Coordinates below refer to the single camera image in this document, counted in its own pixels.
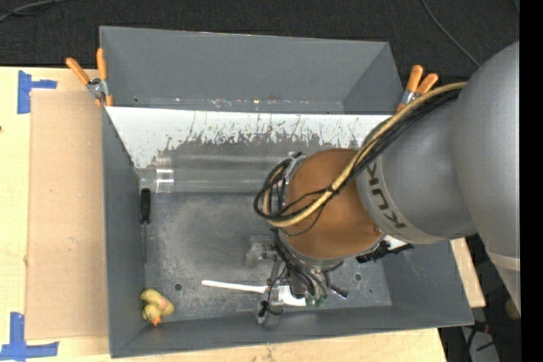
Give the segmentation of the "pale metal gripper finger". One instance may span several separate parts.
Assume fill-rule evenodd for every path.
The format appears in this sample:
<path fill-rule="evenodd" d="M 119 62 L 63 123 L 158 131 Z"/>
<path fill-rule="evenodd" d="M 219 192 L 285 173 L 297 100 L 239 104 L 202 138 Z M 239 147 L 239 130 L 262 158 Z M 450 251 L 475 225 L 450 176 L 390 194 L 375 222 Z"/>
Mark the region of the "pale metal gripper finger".
<path fill-rule="evenodd" d="M 249 249 L 245 255 L 245 266 L 255 268 L 262 261 L 274 260 L 277 257 L 275 244 L 269 236 L 251 236 Z"/>
<path fill-rule="evenodd" d="M 278 287 L 266 290 L 257 312 L 258 324 L 260 326 L 278 326 L 285 308 L 286 304 L 280 297 Z"/>

